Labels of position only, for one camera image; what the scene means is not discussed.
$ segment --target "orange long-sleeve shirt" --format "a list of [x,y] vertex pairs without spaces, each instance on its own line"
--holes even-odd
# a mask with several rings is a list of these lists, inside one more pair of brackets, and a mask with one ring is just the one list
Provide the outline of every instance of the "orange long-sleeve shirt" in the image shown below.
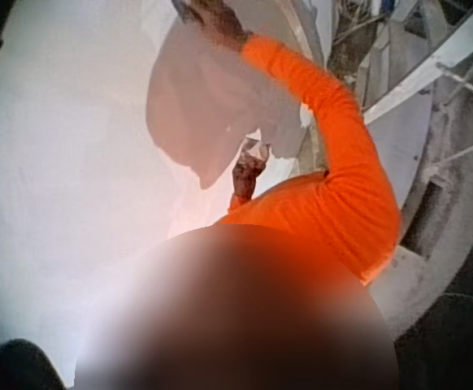
[[329,174],[286,180],[261,197],[233,197],[222,224],[280,229],[317,243],[364,284],[389,261],[400,213],[391,184],[352,94],[333,76],[271,38],[253,36],[242,56],[314,112],[327,146]]

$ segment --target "raised arm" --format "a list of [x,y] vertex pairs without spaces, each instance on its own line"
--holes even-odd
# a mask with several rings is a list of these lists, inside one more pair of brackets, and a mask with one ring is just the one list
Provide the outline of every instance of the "raised arm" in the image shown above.
[[334,179],[329,184],[357,184],[361,180],[369,186],[387,187],[374,143],[346,87],[271,38],[252,36],[244,45],[242,55],[248,63],[277,79],[314,112],[327,147],[330,178]]

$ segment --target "dirty hand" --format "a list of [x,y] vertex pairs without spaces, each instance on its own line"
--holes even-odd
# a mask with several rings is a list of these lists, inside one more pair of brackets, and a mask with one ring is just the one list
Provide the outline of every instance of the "dirty hand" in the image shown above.
[[253,197],[256,179],[266,169],[266,163],[253,156],[240,158],[233,168],[234,194],[244,199]]
[[246,32],[235,11],[223,0],[191,0],[190,7],[197,14],[194,18],[204,36],[219,46],[241,51],[252,35]]

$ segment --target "white wall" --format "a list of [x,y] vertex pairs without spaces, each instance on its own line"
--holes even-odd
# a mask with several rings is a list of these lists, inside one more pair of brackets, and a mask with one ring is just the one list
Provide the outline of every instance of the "white wall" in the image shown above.
[[[97,291],[171,226],[179,185],[151,142],[145,105],[174,19],[162,0],[24,0],[4,32],[0,341],[39,344],[68,385]],[[258,191],[292,163],[273,161]],[[212,223],[228,206],[230,170],[209,197],[190,190],[210,203],[210,220],[188,223]]]

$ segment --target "orange sleeve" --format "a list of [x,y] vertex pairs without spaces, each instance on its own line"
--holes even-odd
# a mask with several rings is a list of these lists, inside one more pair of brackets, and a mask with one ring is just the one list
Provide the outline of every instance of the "orange sleeve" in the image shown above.
[[354,96],[274,39],[251,37],[242,56],[313,111],[325,141],[329,175],[312,175],[289,190],[285,184],[282,191],[242,206],[226,223],[260,224],[319,239],[368,283],[397,244],[401,216]]
[[231,203],[229,205],[229,210],[228,212],[232,212],[239,208],[240,206],[243,206],[245,203],[249,202],[250,199],[247,199],[245,197],[239,197],[238,195],[233,194],[231,196]]
[[356,101],[339,80],[271,38],[251,37],[242,55],[313,111],[327,146],[332,175],[342,176],[364,166],[375,171],[380,169],[374,143]]

